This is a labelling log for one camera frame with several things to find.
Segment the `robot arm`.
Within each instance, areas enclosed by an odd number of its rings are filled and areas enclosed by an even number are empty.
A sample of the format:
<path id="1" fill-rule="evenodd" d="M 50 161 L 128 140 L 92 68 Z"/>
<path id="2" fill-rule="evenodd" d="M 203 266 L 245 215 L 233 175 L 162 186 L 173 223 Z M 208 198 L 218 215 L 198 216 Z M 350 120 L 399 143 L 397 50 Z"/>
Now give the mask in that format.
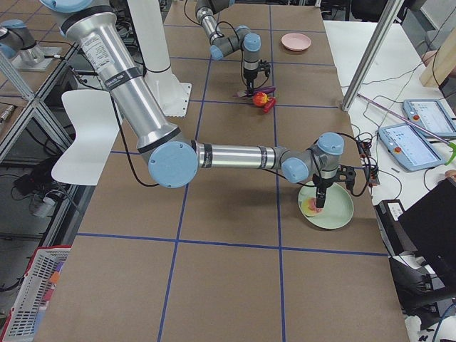
<path id="1" fill-rule="evenodd" d="M 252 97 L 254 82 L 258 73 L 263 71 L 269 76 L 269 64 L 259 57 L 261 37 L 248 26 L 233 27 L 223 21 L 217 22 L 214 15 L 228 9 L 234 1 L 197 1 L 195 18 L 204 29 L 210 43 L 210 54 L 214 60 L 222 60 L 234 52 L 242 52 L 242 77 L 246 86 L 246 95 Z"/>
<path id="2" fill-rule="evenodd" d="M 170 69 L 160 7 L 155 2 L 131 1 L 128 6 L 139 41 L 150 36 L 151 53 L 145 60 L 158 67 L 147 76 L 135 65 L 122 42 L 117 17 L 108 1 L 46 1 L 61 33 L 76 42 L 109 92 L 115 108 L 125 116 L 138 138 L 137 149 L 150 176 L 159 185 L 187 185 L 201 168 L 230 167 L 279 170 L 292 183 L 312 180 L 316 205 L 323 207 L 326 190 L 336 181 L 344 151 L 343 138 L 324 133 L 297 152 L 284 147 L 235 146 L 199 143 L 187 139 L 167 120 L 165 111 L 189 98 L 190 85 Z"/>

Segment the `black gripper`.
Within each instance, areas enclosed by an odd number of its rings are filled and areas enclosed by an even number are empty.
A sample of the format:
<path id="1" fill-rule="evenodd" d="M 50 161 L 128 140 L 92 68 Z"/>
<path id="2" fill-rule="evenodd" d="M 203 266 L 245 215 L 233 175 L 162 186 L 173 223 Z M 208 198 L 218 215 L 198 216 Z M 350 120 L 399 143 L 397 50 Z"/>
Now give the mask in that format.
<path id="1" fill-rule="evenodd" d="M 337 179 L 338 170 L 322 170 L 320 173 L 314 173 L 312 176 L 313 184 L 316 186 L 316 207 L 324 208 L 326 201 L 326 192 Z"/>
<path id="2" fill-rule="evenodd" d="M 250 62 L 243 60 L 242 61 L 242 77 L 247 86 L 247 95 L 254 94 L 254 80 L 257 78 L 258 74 L 258 61 Z"/>

